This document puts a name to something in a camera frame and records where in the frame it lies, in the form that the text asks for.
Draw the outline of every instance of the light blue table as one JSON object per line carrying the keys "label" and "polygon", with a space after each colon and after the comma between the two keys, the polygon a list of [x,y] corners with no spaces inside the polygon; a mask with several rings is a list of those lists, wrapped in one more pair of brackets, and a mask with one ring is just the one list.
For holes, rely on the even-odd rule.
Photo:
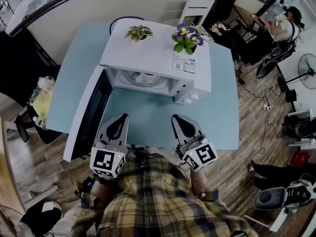
{"label": "light blue table", "polygon": [[[85,86],[109,39],[109,26],[110,22],[90,22],[78,30],[58,75],[47,128],[69,133]],[[127,113],[130,119],[129,144],[175,147],[177,141],[171,116],[182,114],[200,124],[216,149],[238,149],[238,95],[231,52],[215,43],[209,45],[212,68],[210,97],[182,106],[174,104],[171,97],[115,88],[101,123]]]}

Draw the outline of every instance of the wristwatch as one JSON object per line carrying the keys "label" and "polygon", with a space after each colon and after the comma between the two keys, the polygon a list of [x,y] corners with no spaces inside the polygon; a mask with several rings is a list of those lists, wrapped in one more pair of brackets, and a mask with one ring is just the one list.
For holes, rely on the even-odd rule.
{"label": "wristwatch", "polygon": [[93,179],[98,181],[100,184],[112,186],[114,184],[113,179],[105,179],[103,177],[99,177],[97,174],[93,174]]}

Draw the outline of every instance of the standing fan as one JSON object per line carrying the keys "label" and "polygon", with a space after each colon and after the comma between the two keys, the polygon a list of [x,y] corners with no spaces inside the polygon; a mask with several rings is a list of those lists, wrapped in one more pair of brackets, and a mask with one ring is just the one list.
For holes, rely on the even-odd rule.
{"label": "standing fan", "polygon": [[293,78],[289,81],[284,81],[282,77],[278,77],[278,85],[281,89],[282,92],[286,91],[286,84],[294,81],[296,79],[300,79],[302,84],[307,88],[307,89],[316,89],[316,56],[313,54],[307,53],[304,54],[297,67],[298,71],[298,77]]}

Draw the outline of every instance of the shirt cuff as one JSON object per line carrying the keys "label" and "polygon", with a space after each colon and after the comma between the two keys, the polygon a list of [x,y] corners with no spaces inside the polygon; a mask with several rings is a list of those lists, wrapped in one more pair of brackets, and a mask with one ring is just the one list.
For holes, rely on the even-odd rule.
{"label": "shirt cuff", "polygon": [[198,198],[201,201],[216,201],[219,198],[218,188],[214,189],[201,189]]}

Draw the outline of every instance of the microwave door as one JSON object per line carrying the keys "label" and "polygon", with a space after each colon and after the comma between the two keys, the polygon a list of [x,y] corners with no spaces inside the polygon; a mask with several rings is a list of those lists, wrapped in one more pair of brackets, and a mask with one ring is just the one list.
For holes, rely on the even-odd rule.
{"label": "microwave door", "polygon": [[71,161],[91,152],[112,87],[103,66],[97,66],[79,102],[63,159]]}

